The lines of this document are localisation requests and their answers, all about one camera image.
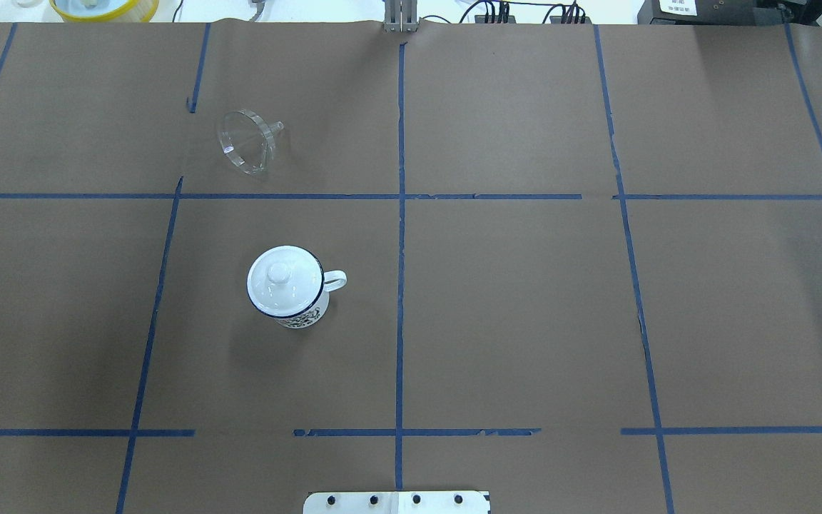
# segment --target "white metal bracket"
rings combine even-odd
[[[303,514],[490,514],[482,491],[313,493]]]
[[[385,0],[386,32],[417,32],[417,0]]]

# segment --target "black decorative pattern on mug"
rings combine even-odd
[[[278,323],[287,326],[287,328],[304,328],[304,326],[315,323],[319,316],[319,307],[314,307],[305,313],[301,313],[297,318],[278,319]]]

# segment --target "lid knob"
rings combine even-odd
[[[290,266],[284,263],[274,263],[268,266],[268,282],[287,283],[290,280]]]

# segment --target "mug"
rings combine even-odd
[[[342,271],[323,265],[299,246],[278,246],[262,253],[247,274],[247,293],[258,312],[287,328],[307,328],[329,309],[329,293],[345,287]]]

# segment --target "mug handle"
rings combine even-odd
[[[346,283],[348,283],[348,276],[346,276],[345,272],[334,271],[323,274],[323,290],[325,290],[326,293],[332,293],[336,289],[341,289],[345,287]]]

